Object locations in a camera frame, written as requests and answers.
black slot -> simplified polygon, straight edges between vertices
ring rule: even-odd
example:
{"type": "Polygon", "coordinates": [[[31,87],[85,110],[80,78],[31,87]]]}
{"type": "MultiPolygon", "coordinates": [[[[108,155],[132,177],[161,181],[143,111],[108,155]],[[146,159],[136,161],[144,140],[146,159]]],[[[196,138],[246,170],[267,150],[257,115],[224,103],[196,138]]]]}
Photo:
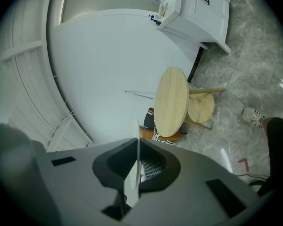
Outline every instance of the black slot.
{"type": "Polygon", "coordinates": [[[64,157],[61,159],[52,160],[51,162],[54,166],[58,166],[58,165],[63,165],[63,164],[72,162],[72,161],[75,161],[75,159],[72,156],[69,156],[69,157],[64,157]]]}
{"type": "Polygon", "coordinates": [[[218,199],[219,203],[226,211],[227,215],[232,218],[238,213],[245,210],[245,206],[240,200],[223,184],[219,179],[207,181],[206,184],[218,199]]]}

person's leg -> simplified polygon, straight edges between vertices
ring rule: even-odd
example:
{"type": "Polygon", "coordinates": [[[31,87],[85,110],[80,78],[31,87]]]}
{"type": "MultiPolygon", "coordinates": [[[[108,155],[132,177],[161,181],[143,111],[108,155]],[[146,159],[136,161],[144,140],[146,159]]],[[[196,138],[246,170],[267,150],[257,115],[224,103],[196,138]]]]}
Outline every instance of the person's leg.
{"type": "Polygon", "coordinates": [[[263,114],[249,107],[243,109],[242,118],[256,127],[263,128],[268,139],[271,177],[258,191],[262,196],[277,188],[283,178],[283,119],[265,118],[263,114]]]}
{"type": "Polygon", "coordinates": [[[262,122],[261,122],[261,125],[262,125],[262,128],[265,132],[265,135],[267,136],[267,125],[268,123],[270,122],[271,119],[273,118],[276,118],[276,117],[268,117],[268,118],[265,118],[262,122]]]}

patterned cloth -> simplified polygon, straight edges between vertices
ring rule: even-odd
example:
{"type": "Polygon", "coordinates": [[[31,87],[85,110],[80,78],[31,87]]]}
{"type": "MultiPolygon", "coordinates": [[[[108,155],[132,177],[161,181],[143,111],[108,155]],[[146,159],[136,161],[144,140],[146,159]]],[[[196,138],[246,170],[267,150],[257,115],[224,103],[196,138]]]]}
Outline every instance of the patterned cloth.
{"type": "Polygon", "coordinates": [[[146,114],[145,120],[143,121],[142,127],[144,129],[154,130],[155,124],[154,124],[154,109],[153,108],[149,108],[147,110],[147,114],[146,114]]]}
{"type": "Polygon", "coordinates": [[[159,142],[166,143],[166,144],[169,144],[169,145],[175,145],[175,143],[168,141],[168,140],[167,141],[161,141],[161,140],[158,139],[159,137],[160,137],[160,134],[156,130],[156,126],[154,126],[154,133],[153,133],[153,137],[152,137],[153,141],[159,141],[159,142]]]}

black cable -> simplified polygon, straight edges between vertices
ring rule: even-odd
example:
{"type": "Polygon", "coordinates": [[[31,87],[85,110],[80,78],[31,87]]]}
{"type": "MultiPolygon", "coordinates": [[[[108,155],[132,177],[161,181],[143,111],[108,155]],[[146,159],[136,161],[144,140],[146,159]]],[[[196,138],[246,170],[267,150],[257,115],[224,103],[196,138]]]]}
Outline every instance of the black cable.
{"type": "Polygon", "coordinates": [[[235,176],[237,176],[237,177],[249,176],[249,177],[252,177],[252,178],[260,178],[260,179],[265,180],[265,181],[267,180],[267,178],[263,178],[263,177],[259,177],[259,176],[253,176],[253,175],[250,175],[250,174],[242,174],[242,175],[235,175],[235,176]]]}

gray tile floor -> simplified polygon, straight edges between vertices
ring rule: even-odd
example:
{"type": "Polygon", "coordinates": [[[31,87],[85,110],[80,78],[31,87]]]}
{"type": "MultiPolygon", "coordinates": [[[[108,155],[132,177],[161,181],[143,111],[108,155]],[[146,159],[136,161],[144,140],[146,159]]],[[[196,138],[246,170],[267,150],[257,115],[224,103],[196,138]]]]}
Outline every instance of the gray tile floor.
{"type": "MultiPolygon", "coordinates": [[[[177,146],[202,153],[224,165],[227,153],[235,174],[269,175],[267,138],[262,129],[241,119],[241,111],[250,106],[268,116],[283,118],[283,31],[264,0],[231,0],[226,43],[227,55],[217,44],[205,50],[192,84],[197,88],[226,88],[214,94],[215,111],[205,125],[212,131],[184,124],[188,134],[177,146]]],[[[249,182],[253,178],[242,177],[249,182]]]]}

